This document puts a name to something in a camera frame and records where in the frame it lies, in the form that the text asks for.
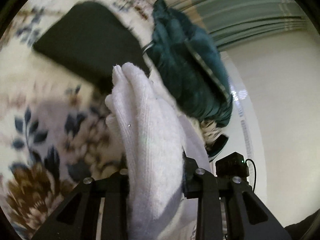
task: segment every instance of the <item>metal screw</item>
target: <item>metal screw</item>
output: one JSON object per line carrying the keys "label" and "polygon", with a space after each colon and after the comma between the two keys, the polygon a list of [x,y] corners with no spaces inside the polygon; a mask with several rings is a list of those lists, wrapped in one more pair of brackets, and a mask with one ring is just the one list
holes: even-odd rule
{"label": "metal screw", "polygon": [[83,183],[84,183],[84,184],[90,184],[91,182],[93,182],[93,178],[91,178],[91,177],[85,178],[85,179],[83,180]]}
{"label": "metal screw", "polygon": [[196,174],[198,174],[198,175],[203,175],[204,173],[205,173],[205,170],[204,170],[204,169],[202,169],[202,168],[196,169]]}
{"label": "metal screw", "polygon": [[121,175],[128,175],[128,169],[121,169],[121,170],[119,171],[119,173],[120,173]]}
{"label": "metal screw", "polygon": [[233,180],[234,183],[237,183],[237,184],[241,183],[241,178],[240,177],[235,176],[235,177],[232,178],[232,180]]}

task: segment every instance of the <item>black cable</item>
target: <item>black cable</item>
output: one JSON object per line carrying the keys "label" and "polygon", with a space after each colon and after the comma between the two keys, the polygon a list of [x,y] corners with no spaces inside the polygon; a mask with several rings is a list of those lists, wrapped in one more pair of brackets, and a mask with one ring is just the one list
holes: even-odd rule
{"label": "black cable", "polygon": [[253,192],[256,189],[256,182],[257,182],[257,169],[256,169],[256,165],[254,164],[254,161],[251,159],[246,159],[245,160],[245,164],[247,164],[247,161],[251,161],[251,163],[253,164],[254,167],[254,184],[253,184]]}

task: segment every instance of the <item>dark green fabric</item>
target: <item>dark green fabric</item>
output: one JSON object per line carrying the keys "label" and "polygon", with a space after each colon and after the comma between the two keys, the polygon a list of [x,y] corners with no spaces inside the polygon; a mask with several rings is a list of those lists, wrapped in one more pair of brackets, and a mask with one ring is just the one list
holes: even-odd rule
{"label": "dark green fabric", "polygon": [[96,2],[73,6],[33,47],[103,92],[111,92],[115,65],[132,62],[149,75],[137,39]]}
{"label": "dark green fabric", "polygon": [[188,116],[226,126],[232,112],[228,74],[205,30],[164,0],[154,4],[153,46],[147,54],[164,85]]}

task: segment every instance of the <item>floral pattern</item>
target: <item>floral pattern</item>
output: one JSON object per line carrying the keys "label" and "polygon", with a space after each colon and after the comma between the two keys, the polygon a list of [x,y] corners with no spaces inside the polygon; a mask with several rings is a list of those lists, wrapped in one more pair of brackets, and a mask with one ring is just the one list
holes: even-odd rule
{"label": "floral pattern", "polygon": [[[29,0],[0,39],[0,205],[23,239],[84,178],[125,165],[105,123],[106,95],[31,48],[78,1]],[[137,37],[151,36],[151,1],[100,1],[130,30],[148,26]]]}

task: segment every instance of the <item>blue leaf pattern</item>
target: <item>blue leaf pattern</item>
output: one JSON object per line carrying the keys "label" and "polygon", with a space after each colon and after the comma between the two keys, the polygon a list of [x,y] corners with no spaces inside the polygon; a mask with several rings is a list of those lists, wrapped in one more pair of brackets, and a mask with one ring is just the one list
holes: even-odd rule
{"label": "blue leaf pattern", "polygon": [[84,113],[79,113],[74,118],[71,114],[68,114],[64,129],[66,133],[72,132],[73,136],[76,136],[80,130],[81,123],[87,118]]}
{"label": "blue leaf pattern", "polygon": [[84,178],[91,177],[89,165],[83,160],[79,160],[78,163],[70,165],[67,164],[68,173],[75,182],[80,182]]}
{"label": "blue leaf pattern", "polygon": [[75,89],[75,94],[78,94],[80,91],[81,85],[77,85],[76,89]]}
{"label": "blue leaf pattern", "polygon": [[24,145],[24,141],[20,138],[17,138],[12,142],[12,147],[16,150],[21,150],[24,147]]}
{"label": "blue leaf pattern", "polygon": [[16,36],[21,38],[22,43],[26,43],[28,47],[31,47],[35,41],[40,36],[40,29],[34,29],[35,25],[38,25],[41,21],[41,18],[44,14],[44,8],[40,10],[34,7],[31,11],[34,14],[33,19],[29,24],[25,24],[22,27],[18,28],[16,31]]}
{"label": "blue leaf pattern", "polygon": [[33,122],[29,128],[29,135],[32,135],[38,129],[38,126],[39,126],[38,121]]}
{"label": "blue leaf pattern", "polygon": [[21,118],[15,117],[14,118],[14,125],[18,133],[23,133],[23,120]]}
{"label": "blue leaf pattern", "polygon": [[26,122],[26,125],[29,123],[31,119],[31,111],[30,108],[28,107],[24,113],[24,121]]}
{"label": "blue leaf pattern", "polygon": [[44,166],[45,168],[51,172],[55,179],[59,179],[60,177],[60,158],[57,150],[52,146],[48,149],[48,155],[44,159]]}
{"label": "blue leaf pattern", "polygon": [[37,162],[41,162],[40,154],[36,150],[30,151],[30,159],[33,164]]}
{"label": "blue leaf pattern", "polygon": [[46,140],[48,136],[48,131],[39,131],[36,133],[35,137],[33,138],[33,143],[42,143]]}

